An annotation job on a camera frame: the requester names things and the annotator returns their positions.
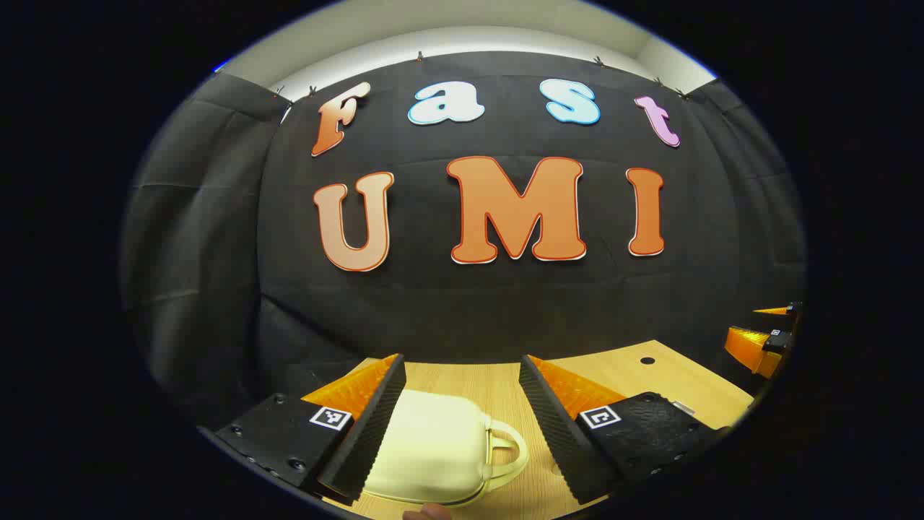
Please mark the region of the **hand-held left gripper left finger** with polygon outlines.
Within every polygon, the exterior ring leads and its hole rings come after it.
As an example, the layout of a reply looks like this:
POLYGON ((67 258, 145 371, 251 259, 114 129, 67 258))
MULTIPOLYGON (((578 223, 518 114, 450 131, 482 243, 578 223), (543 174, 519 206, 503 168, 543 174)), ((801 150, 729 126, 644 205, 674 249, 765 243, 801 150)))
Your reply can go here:
POLYGON ((405 384, 405 358, 396 353, 302 396, 274 393, 215 438, 286 488, 352 506, 405 384))

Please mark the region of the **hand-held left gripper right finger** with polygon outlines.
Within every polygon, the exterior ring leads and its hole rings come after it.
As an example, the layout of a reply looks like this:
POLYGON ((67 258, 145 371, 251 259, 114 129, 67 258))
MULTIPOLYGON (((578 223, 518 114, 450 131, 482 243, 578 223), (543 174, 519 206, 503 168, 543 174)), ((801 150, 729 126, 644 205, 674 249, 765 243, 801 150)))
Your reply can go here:
POLYGON ((659 393, 627 397, 532 355, 520 360, 519 385, 581 504, 673 474, 728 432, 659 393))

